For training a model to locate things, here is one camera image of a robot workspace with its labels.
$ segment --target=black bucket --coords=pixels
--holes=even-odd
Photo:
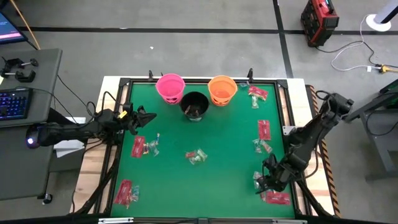
[[[209,100],[202,93],[190,92],[182,98],[180,107],[190,121],[198,122],[209,108]]]

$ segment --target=green mat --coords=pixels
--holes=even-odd
[[[268,141],[278,159],[284,155],[281,127],[273,85],[256,85],[267,90],[266,102],[259,109],[251,108],[247,89],[238,90],[228,106],[210,103],[205,117],[192,123],[179,105],[168,105],[153,84],[134,84],[131,101],[134,109],[144,105],[157,117],[139,136],[146,141],[160,133],[159,155],[132,158],[134,136],[126,132],[121,153],[114,195],[123,179],[140,186],[139,201],[113,204],[112,217],[212,217],[212,218],[293,218],[293,205],[273,205],[254,194],[254,171],[261,171],[261,162],[268,154],[254,152],[253,139],[258,138],[257,121],[271,124],[272,140]],[[184,93],[199,91],[210,101],[207,85],[187,84]],[[207,160],[192,165],[185,153],[202,149]]]

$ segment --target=keyboard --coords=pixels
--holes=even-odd
[[[31,98],[30,88],[0,90],[0,121],[26,119]]]

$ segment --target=concrete floor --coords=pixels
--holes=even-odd
[[[337,29],[359,30],[362,18],[377,12],[387,2],[334,0],[340,16]],[[19,0],[17,3],[29,24],[36,27],[277,29],[271,0]],[[305,3],[305,0],[279,0],[285,30],[301,29],[299,17]],[[10,7],[6,8],[6,14],[22,25]],[[392,22],[392,30],[398,30],[398,17]],[[366,24],[363,29],[370,30]],[[35,34],[43,49],[63,50],[59,75],[83,101],[97,101],[105,75],[147,75],[148,70],[152,70],[155,74],[241,77],[253,68],[255,77],[286,77],[278,34]],[[364,38],[375,51],[374,61],[398,65],[396,36],[366,35]],[[334,50],[359,39],[357,35],[333,35],[323,49]],[[354,108],[365,104],[380,88],[396,79],[395,74],[368,73],[366,69],[337,72],[330,66],[336,54],[307,47],[302,35],[286,35],[286,43],[294,78],[303,78],[317,90],[336,91],[352,98],[356,102]],[[29,49],[25,43],[12,44],[0,46],[0,53]],[[345,52],[336,63],[340,67],[367,65],[369,54],[365,46],[360,46]],[[55,94],[72,114],[87,116],[79,101],[59,83]],[[359,120],[340,124],[326,141],[343,216],[396,223],[398,180],[365,182],[366,174],[377,172],[381,167]],[[50,178],[50,190],[55,199],[44,207],[34,198],[0,202],[0,220],[68,213],[76,177],[77,172],[54,174]]]

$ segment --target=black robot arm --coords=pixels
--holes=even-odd
[[[109,109],[94,115],[92,121],[85,124],[58,124],[46,123],[33,125],[29,128],[26,139],[29,148],[51,146],[64,140],[77,139],[82,142],[89,138],[98,138],[103,141],[112,141],[118,131],[129,130],[136,135],[137,128],[144,127],[152,121],[155,113],[146,113],[143,106],[137,111],[132,110],[132,104],[123,106],[123,113]]]
[[[257,194],[266,190],[281,192],[289,183],[297,181],[309,201],[312,201],[311,198],[315,199],[309,195],[311,193],[308,189],[303,189],[307,187],[300,179],[300,175],[307,168],[312,151],[329,131],[345,118],[354,103],[353,100],[347,100],[337,93],[328,93],[321,99],[324,102],[319,113],[304,127],[293,129],[287,136],[289,150],[285,156],[277,162],[275,155],[271,154],[262,162],[269,173],[267,175],[263,173],[262,177],[257,179],[260,186]]]

